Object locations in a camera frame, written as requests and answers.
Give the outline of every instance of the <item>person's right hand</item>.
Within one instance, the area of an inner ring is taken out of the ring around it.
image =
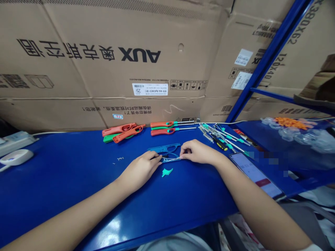
[[[226,157],[217,150],[206,146],[196,139],[187,141],[181,146],[180,159],[188,159],[193,162],[215,166],[221,163],[225,158]]]

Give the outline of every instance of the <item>white cable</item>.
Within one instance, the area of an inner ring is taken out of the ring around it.
[[[335,117],[323,118],[323,119],[318,119],[318,120],[311,120],[311,119],[305,119],[305,120],[308,120],[308,121],[321,121],[321,120],[328,120],[328,119],[335,119]]]
[[[42,134],[51,134],[51,133],[65,133],[65,132],[40,132],[37,134],[33,134],[33,136],[42,135]]]
[[[240,121],[236,121],[236,122],[232,122],[232,123],[223,123],[223,122],[199,122],[199,123],[195,123],[195,124],[236,124],[236,123],[240,123],[240,122],[248,122],[247,120],[240,120]]]

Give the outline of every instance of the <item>barcode label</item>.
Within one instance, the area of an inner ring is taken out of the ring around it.
[[[222,112],[230,112],[230,110],[231,110],[232,107],[233,107],[233,106],[224,106],[224,107],[222,108]]]
[[[247,51],[245,49],[241,49],[240,53],[237,56],[237,59],[235,60],[235,64],[246,66],[249,62],[253,52]]]
[[[133,83],[134,96],[167,96],[169,84]]]
[[[245,86],[249,82],[252,74],[251,73],[245,73],[243,71],[240,71],[240,73],[237,75],[236,80],[234,81],[232,85],[232,89],[238,89],[238,90],[244,90]]]

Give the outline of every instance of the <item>phone screen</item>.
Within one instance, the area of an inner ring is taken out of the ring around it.
[[[231,154],[229,157],[233,160],[235,165],[244,172],[253,182],[256,183],[264,192],[266,192],[273,199],[278,199],[284,196],[280,190],[265,174],[259,170],[243,153]]]

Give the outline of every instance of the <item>blue workbench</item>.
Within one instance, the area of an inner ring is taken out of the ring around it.
[[[261,121],[247,121],[234,125],[265,151],[282,153],[285,156],[287,169],[297,174],[299,184],[306,190],[335,182],[335,154],[322,154],[301,145],[296,141],[287,142],[277,130]],[[315,129],[326,129],[333,126],[326,121],[318,122]]]
[[[0,173],[0,247],[114,181],[147,148],[188,140],[210,143],[200,130],[103,143],[101,131],[53,134],[25,147],[35,153],[26,163]],[[240,145],[247,151],[254,147]],[[305,191],[283,172],[256,164],[286,195]],[[171,169],[162,178],[163,168]],[[162,164],[136,193],[108,214],[76,248],[128,249],[236,213],[237,207],[216,169],[181,160]]]

